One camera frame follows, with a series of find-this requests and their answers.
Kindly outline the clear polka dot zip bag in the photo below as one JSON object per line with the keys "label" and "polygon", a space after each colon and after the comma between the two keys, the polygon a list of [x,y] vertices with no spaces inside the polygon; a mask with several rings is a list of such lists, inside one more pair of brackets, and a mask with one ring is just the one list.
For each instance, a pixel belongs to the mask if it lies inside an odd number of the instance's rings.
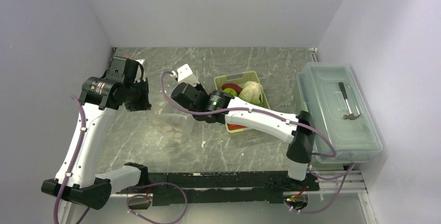
{"label": "clear polka dot zip bag", "polygon": [[183,143],[192,133],[195,120],[188,115],[177,113],[153,114],[148,122],[163,139]]}

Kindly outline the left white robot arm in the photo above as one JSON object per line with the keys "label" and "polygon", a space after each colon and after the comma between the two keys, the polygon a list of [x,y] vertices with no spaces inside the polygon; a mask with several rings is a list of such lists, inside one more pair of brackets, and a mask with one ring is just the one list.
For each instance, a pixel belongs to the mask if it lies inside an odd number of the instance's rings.
{"label": "left white robot arm", "polygon": [[83,83],[75,98],[80,108],[69,150],[55,177],[43,181],[43,193],[99,210],[114,193],[148,189],[148,169],[140,164],[129,162],[107,173],[96,172],[103,141],[119,107],[129,112],[151,109],[144,63],[115,56],[103,76]]}

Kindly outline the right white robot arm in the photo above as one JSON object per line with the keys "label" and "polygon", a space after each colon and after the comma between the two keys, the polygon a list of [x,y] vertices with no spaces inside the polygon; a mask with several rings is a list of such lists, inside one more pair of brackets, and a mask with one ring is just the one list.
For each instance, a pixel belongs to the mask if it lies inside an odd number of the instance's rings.
{"label": "right white robot arm", "polygon": [[301,111],[295,115],[272,111],[221,90],[207,94],[187,83],[178,84],[172,91],[171,99],[197,121],[242,125],[287,143],[287,185],[292,190],[306,185],[314,145],[309,113]]}

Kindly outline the dark red sweet potato toy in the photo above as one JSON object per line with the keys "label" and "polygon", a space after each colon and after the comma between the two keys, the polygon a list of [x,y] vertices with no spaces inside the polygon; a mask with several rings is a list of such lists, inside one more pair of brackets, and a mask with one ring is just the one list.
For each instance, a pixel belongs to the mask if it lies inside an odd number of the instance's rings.
{"label": "dark red sweet potato toy", "polygon": [[227,88],[233,89],[237,94],[240,94],[242,92],[242,87],[234,83],[226,83],[221,86],[222,90],[225,90]]}

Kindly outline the green cabbage toy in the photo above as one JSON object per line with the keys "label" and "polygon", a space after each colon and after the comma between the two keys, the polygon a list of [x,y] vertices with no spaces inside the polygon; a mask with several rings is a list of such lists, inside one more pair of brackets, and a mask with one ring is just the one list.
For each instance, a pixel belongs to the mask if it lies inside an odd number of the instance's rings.
{"label": "green cabbage toy", "polygon": [[242,91],[239,93],[239,98],[259,107],[267,107],[263,86],[258,82],[245,82]]}

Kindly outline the clear plastic storage box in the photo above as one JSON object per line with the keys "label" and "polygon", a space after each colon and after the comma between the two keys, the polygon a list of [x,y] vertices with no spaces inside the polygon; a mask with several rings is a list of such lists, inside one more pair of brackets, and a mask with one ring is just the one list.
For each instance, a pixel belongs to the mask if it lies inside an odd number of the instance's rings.
{"label": "clear plastic storage box", "polygon": [[[348,110],[338,82],[346,87],[352,112],[361,114],[358,119],[343,119]],[[316,136],[314,151],[319,163],[367,163],[382,151],[381,140],[348,64],[310,62],[297,75],[297,85],[301,106],[336,152],[332,157],[329,146]]]}

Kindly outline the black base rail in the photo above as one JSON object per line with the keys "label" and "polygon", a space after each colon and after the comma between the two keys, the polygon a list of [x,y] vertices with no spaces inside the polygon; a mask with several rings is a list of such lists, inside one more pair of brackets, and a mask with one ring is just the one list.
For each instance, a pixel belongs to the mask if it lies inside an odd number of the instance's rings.
{"label": "black base rail", "polygon": [[316,177],[303,181],[288,177],[287,171],[150,173],[155,186],[153,206],[188,203],[266,202],[282,204],[290,194],[319,191]]}

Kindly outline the black handled hammer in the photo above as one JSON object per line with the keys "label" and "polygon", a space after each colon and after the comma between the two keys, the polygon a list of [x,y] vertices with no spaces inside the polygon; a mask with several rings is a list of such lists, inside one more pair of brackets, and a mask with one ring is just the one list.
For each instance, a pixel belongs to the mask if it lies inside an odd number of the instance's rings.
{"label": "black handled hammer", "polygon": [[352,112],[351,107],[349,105],[349,99],[348,99],[348,96],[347,96],[347,91],[346,91],[346,87],[345,87],[344,83],[343,82],[338,82],[338,86],[339,86],[340,92],[341,92],[341,94],[343,96],[343,99],[345,101],[345,105],[346,105],[347,110],[348,110],[348,114],[343,115],[343,119],[344,120],[351,120],[351,121],[358,119],[361,116],[361,114],[358,113],[357,115],[355,115]]}

